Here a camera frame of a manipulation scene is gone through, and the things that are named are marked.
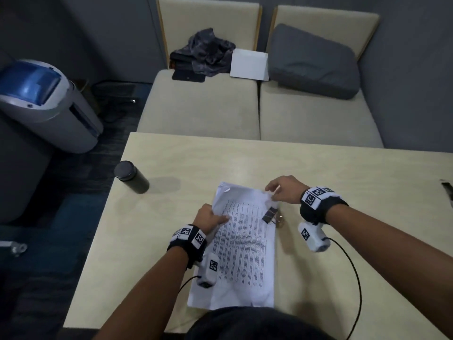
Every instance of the black wristband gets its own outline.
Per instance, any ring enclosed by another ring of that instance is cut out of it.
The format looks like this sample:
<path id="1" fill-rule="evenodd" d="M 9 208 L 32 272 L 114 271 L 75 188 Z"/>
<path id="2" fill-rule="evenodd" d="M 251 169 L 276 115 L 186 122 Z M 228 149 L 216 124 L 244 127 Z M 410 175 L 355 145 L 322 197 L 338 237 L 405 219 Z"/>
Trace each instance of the black wristband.
<path id="1" fill-rule="evenodd" d="M 201 262 L 206 246 L 206 235 L 203 231 L 193 224 L 188 224 L 172 235 L 167 251 L 172 247 L 184 249 L 189 256 L 187 268 L 191 269 L 196 261 Z"/>
<path id="2" fill-rule="evenodd" d="M 329 209 L 337 204 L 347 205 L 341 199 L 339 194 L 336 194 L 327 187 L 309 188 L 300 196 L 300 215 L 307 221 L 313 224 L 324 223 L 326 214 Z"/>

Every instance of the table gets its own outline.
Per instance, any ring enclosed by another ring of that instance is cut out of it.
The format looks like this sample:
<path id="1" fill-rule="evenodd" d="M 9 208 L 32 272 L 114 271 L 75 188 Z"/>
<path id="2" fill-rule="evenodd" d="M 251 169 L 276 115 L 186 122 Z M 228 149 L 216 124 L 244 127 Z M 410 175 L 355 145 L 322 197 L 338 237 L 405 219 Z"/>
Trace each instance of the table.
<path id="1" fill-rule="evenodd" d="M 325 185 L 349 205 L 453 255 L 453 209 L 439 179 L 453 181 L 453 154 L 208 137 L 131 133 L 123 160 L 150 180 L 143 195 L 115 180 L 64 327 L 100 328 L 134 284 L 165 253 L 175 229 L 193 221 L 221 181 L 264 188 L 279 175 Z M 357 314 L 356 277 L 332 244 L 312 253 L 297 233 L 298 207 L 283 204 L 276 232 L 275 307 L 337 339 Z M 351 256 L 363 290 L 355 339 L 444 339 L 331 227 Z M 193 275 L 186 272 L 184 280 Z M 205 311 L 178 296 L 167 332 L 186 332 Z"/>

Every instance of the power cord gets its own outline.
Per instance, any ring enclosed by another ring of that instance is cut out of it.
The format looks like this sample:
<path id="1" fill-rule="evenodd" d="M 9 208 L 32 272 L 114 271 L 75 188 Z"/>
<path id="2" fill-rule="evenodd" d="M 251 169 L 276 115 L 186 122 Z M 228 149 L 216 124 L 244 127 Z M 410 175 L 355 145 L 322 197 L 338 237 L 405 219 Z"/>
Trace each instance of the power cord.
<path id="1" fill-rule="evenodd" d="M 201 278 L 201 276 L 193 276 L 193 277 L 190 277 L 188 280 L 186 280 L 186 282 L 183 284 L 183 286 L 181 286 L 181 288 L 179 289 L 178 293 L 181 292 L 181 290 L 183 289 L 184 286 L 186 286 L 186 284 L 191 281 L 192 279 L 195 279 L 195 278 Z"/>
<path id="2" fill-rule="evenodd" d="M 356 317 L 356 320 L 354 321 L 354 324 L 352 325 L 352 328 L 351 328 L 351 331 L 349 332 L 349 335 L 348 337 L 346 338 L 346 340 L 349 340 L 349 338 L 351 337 L 352 335 L 352 332 L 354 332 L 354 329 L 356 327 L 356 324 L 357 324 L 357 321 L 359 321 L 359 317 L 360 317 L 360 312 L 362 310 L 362 287 L 360 286 L 360 279 L 359 279 L 359 274 L 357 273 L 357 270 L 356 270 L 356 267 L 354 266 L 351 258 L 349 257 L 348 253 L 346 253 L 346 251 L 343 249 L 342 246 L 340 246 L 340 244 L 335 241 L 334 239 L 332 238 L 323 238 L 323 240 L 331 240 L 332 242 L 335 242 L 340 248 L 341 250 L 343 251 L 343 253 L 345 253 L 346 257 L 349 259 L 349 262 L 351 263 L 352 265 L 352 268 L 354 269 L 354 273 L 356 274 L 356 277 L 357 277 L 357 283 L 359 284 L 359 297 L 360 297 L 360 303 L 359 303 L 359 312 L 357 313 L 357 317 Z"/>

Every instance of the trash can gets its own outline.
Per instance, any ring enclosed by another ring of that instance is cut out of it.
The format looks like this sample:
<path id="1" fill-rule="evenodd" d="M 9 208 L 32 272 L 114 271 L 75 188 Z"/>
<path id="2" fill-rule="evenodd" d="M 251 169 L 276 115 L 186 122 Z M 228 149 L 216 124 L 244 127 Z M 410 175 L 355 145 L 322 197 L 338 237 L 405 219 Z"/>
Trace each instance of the trash can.
<path id="1" fill-rule="evenodd" d="M 0 109 L 69 153 L 91 150 L 104 130 L 75 85 L 44 62 L 19 60 L 0 72 Z"/>

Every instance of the hand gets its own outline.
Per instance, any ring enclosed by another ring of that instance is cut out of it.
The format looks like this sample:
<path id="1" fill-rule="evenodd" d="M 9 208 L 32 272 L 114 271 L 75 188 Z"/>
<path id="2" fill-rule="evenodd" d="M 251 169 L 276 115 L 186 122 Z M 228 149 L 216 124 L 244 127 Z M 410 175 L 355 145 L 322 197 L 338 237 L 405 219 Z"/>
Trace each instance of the hand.
<path id="1" fill-rule="evenodd" d="M 301 183 L 292 175 L 280 176 L 269 182 L 265 191 L 274 192 L 272 200 L 277 202 L 287 202 L 290 204 L 300 204 L 300 197 L 309 187 Z"/>
<path id="2" fill-rule="evenodd" d="M 212 206 L 205 204 L 198 210 L 193 225 L 199 227 L 205 235 L 209 235 L 218 225 L 228 222 L 230 216 L 216 216 L 212 212 Z"/>

